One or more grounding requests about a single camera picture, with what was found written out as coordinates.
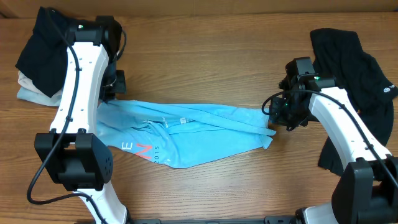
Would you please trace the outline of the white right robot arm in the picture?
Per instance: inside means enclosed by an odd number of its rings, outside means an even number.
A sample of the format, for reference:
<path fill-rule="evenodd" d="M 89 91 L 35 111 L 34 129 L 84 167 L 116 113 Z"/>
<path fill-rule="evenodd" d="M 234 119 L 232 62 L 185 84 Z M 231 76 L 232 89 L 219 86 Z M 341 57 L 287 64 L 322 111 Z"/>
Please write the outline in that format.
<path fill-rule="evenodd" d="M 262 112 L 288 131 L 322 124 L 343 166 L 331 200 L 297 210 L 292 223 L 397 222 L 397 158 L 368 130 L 333 78 L 284 78 Z"/>

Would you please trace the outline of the light blue printed t-shirt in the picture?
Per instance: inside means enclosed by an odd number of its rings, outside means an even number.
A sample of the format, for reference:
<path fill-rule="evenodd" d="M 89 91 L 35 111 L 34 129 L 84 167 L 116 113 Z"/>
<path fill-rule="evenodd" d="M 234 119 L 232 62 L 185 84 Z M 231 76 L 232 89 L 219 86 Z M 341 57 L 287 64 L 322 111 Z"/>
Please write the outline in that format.
<path fill-rule="evenodd" d="M 113 100 L 97 109 L 97 133 L 107 146 L 183 169 L 267 149 L 268 119 L 260 109 Z"/>

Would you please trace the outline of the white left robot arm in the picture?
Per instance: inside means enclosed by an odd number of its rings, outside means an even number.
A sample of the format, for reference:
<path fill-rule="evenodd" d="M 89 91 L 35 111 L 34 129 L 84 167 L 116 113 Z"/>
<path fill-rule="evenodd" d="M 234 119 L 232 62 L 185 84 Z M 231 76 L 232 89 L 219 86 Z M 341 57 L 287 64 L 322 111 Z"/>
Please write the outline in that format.
<path fill-rule="evenodd" d="M 68 65 L 62 99 L 48 133 L 37 134 L 34 147 L 42 165 L 34 175 L 27 199 L 43 170 L 56 184 L 79 197 L 95 223 L 131 223 L 128 209 L 112 186 L 113 155 L 96 136 L 99 103 L 126 92 L 123 70 L 116 68 L 126 33 L 112 16 L 72 23 L 61 36 Z"/>

